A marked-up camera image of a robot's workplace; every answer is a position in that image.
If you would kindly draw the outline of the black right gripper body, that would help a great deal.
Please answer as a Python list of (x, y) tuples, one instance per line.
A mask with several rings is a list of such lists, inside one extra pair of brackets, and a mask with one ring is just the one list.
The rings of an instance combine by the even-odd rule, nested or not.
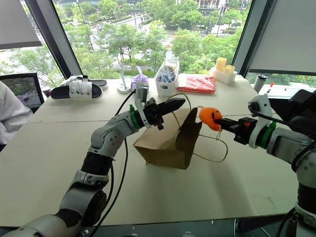
[(257, 120), (249, 117), (241, 118), (234, 126), (234, 141), (247, 145), (249, 143), (250, 135), (257, 124)]

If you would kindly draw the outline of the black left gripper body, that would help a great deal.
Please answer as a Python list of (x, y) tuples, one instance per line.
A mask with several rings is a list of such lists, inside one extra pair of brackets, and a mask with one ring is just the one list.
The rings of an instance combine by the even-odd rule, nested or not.
[(156, 126), (158, 130), (163, 129), (163, 114), (162, 109), (165, 102), (159, 104), (156, 103), (156, 100), (152, 97), (145, 103), (144, 114), (150, 125)]

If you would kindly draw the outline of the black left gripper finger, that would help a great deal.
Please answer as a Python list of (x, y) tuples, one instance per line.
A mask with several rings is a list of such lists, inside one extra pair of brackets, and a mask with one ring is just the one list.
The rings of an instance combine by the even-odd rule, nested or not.
[(184, 104), (186, 102), (186, 99), (184, 98), (171, 98), (169, 100), (166, 100), (164, 102), (161, 103), (181, 103)]
[(160, 103), (159, 104), (159, 115), (164, 116), (171, 112), (178, 110), (183, 104), (181, 103)]

